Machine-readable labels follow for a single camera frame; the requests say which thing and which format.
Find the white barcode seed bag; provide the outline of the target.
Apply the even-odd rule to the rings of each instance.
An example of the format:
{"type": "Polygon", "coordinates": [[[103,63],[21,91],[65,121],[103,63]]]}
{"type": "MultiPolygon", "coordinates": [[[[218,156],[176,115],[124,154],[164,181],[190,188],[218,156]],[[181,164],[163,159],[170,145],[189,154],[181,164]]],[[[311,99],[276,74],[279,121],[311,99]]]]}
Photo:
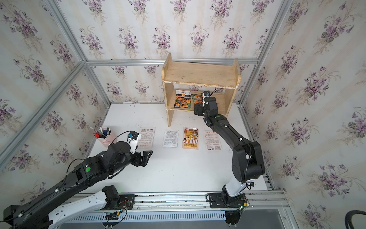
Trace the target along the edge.
{"type": "Polygon", "coordinates": [[[152,148],[155,134],[155,127],[143,127],[140,132],[139,148],[152,148]]]}

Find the orange marigold seed bag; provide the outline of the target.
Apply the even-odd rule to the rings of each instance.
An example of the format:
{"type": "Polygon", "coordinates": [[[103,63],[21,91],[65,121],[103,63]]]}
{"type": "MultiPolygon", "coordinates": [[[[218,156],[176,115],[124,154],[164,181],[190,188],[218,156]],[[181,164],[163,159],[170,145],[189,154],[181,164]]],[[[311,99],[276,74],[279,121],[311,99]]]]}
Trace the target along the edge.
{"type": "Polygon", "coordinates": [[[202,103],[203,103],[203,94],[202,93],[192,94],[192,102],[191,102],[192,106],[195,106],[197,104],[202,105],[202,103]]]}

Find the dark marigold seed bag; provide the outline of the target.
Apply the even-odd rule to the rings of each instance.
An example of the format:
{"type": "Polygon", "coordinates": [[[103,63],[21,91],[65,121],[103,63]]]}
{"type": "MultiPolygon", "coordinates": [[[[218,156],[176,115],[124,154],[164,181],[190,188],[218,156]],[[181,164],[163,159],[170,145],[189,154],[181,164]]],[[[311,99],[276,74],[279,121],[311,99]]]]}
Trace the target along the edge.
{"type": "Polygon", "coordinates": [[[192,103],[192,93],[190,91],[176,90],[174,108],[190,109],[192,103]]]}

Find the small white seed bag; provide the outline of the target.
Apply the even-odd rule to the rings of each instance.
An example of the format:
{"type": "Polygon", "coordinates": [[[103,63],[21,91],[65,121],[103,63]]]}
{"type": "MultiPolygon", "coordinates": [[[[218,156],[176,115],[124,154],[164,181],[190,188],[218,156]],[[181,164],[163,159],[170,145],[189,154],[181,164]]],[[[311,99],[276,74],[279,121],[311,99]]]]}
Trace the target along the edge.
{"type": "Polygon", "coordinates": [[[166,130],[163,139],[163,148],[176,148],[178,147],[178,130],[166,130]]]}

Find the white printed seed bag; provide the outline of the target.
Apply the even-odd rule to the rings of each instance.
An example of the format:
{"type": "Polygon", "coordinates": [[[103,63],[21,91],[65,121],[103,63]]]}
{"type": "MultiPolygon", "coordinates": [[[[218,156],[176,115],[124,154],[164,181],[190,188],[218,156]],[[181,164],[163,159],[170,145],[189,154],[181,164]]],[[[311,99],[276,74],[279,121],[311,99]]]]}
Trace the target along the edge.
{"type": "Polygon", "coordinates": [[[213,131],[205,131],[205,149],[206,152],[221,152],[222,146],[219,135],[213,131]]]}

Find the pink storefront seed bag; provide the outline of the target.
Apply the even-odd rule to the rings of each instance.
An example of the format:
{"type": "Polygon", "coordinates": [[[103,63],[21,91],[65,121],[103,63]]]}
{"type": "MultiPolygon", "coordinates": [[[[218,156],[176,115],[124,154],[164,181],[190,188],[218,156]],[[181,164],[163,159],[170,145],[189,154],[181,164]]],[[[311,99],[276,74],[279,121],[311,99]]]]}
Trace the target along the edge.
{"type": "Polygon", "coordinates": [[[199,149],[199,129],[185,127],[183,132],[183,149],[199,149]]]}

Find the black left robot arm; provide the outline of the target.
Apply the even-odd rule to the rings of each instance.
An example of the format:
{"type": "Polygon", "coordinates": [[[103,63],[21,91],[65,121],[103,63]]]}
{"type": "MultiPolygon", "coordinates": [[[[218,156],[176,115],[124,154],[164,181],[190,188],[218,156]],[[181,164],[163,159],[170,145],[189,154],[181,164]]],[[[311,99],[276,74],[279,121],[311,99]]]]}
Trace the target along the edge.
{"type": "Polygon", "coordinates": [[[34,200],[24,205],[8,206],[1,222],[13,229],[55,229],[85,212],[115,208],[120,200],[113,185],[84,200],[68,205],[65,202],[100,181],[112,179],[128,165],[145,167],[152,154],[151,150],[133,153],[130,144],[123,141],[110,144],[106,151],[84,159],[74,170],[68,171],[59,183],[34,200]]]}

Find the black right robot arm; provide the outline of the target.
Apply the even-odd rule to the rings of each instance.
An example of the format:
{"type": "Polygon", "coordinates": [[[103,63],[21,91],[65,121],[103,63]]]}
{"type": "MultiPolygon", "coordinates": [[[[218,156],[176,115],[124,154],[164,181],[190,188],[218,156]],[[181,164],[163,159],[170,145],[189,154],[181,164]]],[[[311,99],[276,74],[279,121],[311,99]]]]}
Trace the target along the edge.
{"type": "Polygon", "coordinates": [[[244,190],[251,190],[254,180],[265,173],[261,146],[237,132],[224,115],[219,114],[215,97],[207,96],[194,105],[194,114],[202,116],[206,125],[218,134],[232,149],[232,172],[234,177],[223,186],[220,205],[227,208],[247,203],[244,190]]]}

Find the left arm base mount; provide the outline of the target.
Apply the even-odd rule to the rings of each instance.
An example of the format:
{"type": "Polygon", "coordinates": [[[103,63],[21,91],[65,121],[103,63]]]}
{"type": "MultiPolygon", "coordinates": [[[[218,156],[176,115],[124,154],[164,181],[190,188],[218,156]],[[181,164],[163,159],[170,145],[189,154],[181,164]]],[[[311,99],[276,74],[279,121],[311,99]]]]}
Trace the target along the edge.
{"type": "Polygon", "coordinates": [[[136,197],[134,194],[119,194],[115,186],[106,186],[102,192],[106,195],[106,205],[102,210],[132,210],[136,197]]]}

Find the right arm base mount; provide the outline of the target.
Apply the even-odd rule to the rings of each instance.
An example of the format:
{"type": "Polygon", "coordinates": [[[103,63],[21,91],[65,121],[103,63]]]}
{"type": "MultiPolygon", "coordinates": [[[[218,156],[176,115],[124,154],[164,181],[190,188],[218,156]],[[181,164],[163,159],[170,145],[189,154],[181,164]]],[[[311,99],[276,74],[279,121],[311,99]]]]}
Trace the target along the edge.
{"type": "Polygon", "coordinates": [[[229,196],[224,185],[221,192],[208,193],[205,196],[211,209],[234,208],[243,209],[248,204],[248,198],[244,193],[239,193],[235,197],[229,196]]]}

